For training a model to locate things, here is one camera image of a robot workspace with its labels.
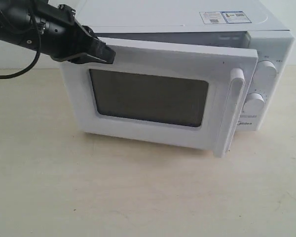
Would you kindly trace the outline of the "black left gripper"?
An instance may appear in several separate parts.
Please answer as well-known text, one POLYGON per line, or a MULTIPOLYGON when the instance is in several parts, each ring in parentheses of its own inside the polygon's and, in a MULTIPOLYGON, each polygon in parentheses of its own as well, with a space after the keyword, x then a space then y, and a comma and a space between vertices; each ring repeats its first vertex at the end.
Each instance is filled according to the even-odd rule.
POLYGON ((28 2, 27 7, 27 48, 35 52, 34 62, 45 54, 56 62, 113 64, 116 52, 81 25, 70 6, 28 2))

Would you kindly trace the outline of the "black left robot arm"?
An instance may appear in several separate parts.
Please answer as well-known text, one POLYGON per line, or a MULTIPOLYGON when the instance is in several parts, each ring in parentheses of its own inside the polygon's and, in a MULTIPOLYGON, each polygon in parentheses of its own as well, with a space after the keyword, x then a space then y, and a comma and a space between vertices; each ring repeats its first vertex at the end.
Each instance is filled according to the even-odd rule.
POLYGON ((31 50, 40 45, 57 62, 112 64, 116 55, 73 8, 46 0, 0 0, 0 40, 31 50))

